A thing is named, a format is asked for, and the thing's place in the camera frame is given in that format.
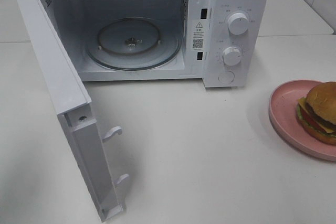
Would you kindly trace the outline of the white round door button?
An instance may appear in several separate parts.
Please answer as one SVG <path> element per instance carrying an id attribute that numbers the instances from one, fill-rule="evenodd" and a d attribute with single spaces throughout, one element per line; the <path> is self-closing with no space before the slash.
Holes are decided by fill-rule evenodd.
<path id="1" fill-rule="evenodd" d="M 221 72 L 218 76 L 218 80 L 222 84 L 230 84 L 234 81 L 235 74 L 231 71 Z"/>

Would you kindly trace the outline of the white timer knob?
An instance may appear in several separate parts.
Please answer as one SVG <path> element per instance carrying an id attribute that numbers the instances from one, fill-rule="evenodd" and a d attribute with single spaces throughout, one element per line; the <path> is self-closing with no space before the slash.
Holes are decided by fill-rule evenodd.
<path id="1" fill-rule="evenodd" d="M 240 63 L 242 52 L 238 47 L 228 47 L 223 51 L 223 62 L 227 66 L 235 66 Z"/>

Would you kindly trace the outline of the white microwave door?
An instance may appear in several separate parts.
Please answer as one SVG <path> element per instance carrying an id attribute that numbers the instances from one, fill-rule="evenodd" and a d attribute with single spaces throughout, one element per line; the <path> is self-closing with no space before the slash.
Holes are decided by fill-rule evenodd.
<path id="1" fill-rule="evenodd" d="M 17 0 L 61 128 L 76 159 L 102 222 L 124 210 L 118 198 L 129 174 L 113 179 L 103 143 L 119 126 L 101 137 L 91 109 L 91 97 L 61 41 L 50 16 L 48 0 Z"/>

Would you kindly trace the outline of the white microwave oven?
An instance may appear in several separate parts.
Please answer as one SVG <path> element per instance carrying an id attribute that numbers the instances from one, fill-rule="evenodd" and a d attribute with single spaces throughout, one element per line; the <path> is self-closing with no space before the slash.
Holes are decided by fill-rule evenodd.
<path id="1" fill-rule="evenodd" d="M 246 83 L 266 0 L 48 0 L 61 41 L 80 79 L 89 81 L 138 81 L 201 79 L 207 88 L 237 87 Z M 249 18 L 248 30 L 233 35 L 227 18 L 243 12 Z M 123 71 L 103 67 L 86 49 L 89 29 L 96 24 L 123 18 L 150 18 L 174 21 L 182 29 L 179 52 L 158 67 Z M 223 51 L 238 47 L 242 59 L 235 66 L 223 62 Z M 231 71 L 230 84 L 218 80 L 221 72 Z"/>

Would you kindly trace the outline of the toy burger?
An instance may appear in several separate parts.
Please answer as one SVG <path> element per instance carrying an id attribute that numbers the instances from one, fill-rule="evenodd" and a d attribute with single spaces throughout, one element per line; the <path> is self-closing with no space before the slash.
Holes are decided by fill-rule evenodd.
<path id="1" fill-rule="evenodd" d="M 335 145 L 335 82 L 324 82 L 309 90 L 298 100 L 296 113 L 312 137 Z"/>

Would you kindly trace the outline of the pink round plate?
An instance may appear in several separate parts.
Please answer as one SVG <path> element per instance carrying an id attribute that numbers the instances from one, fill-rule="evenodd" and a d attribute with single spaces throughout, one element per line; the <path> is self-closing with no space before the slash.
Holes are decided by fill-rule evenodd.
<path id="1" fill-rule="evenodd" d="M 305 131 L 296 112 L 298 100 L 320 83 L 294 80 L 276 87 L 269 99 L 269 119 L 278 135 L 296 149 L 315 158 L 335 162 L 335 146 L 323 143 Z"/>

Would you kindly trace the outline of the glass microwave turntable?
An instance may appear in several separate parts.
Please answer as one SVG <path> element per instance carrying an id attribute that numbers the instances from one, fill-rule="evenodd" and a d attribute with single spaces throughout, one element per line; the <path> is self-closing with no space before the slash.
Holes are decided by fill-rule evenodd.
<path id="1" fill-rule="evenodd" d="M 182 29 L 174 21 L 123 18 L 96 24 L 87 32 L 88 55 L 113 70 L 137 71 L 158 67 L 179 52 Z"/>

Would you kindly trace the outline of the white power knob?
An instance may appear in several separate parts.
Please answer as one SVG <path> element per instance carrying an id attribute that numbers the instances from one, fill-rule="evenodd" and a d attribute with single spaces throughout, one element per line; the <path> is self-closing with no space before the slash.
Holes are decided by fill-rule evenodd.
<path id="1" fill-rule="evenodd" d="M 248 30 L 249 18 L 243 12 L 235 12 L 227 18 L 227 26 L 233 35 L 241 35 Z"/>

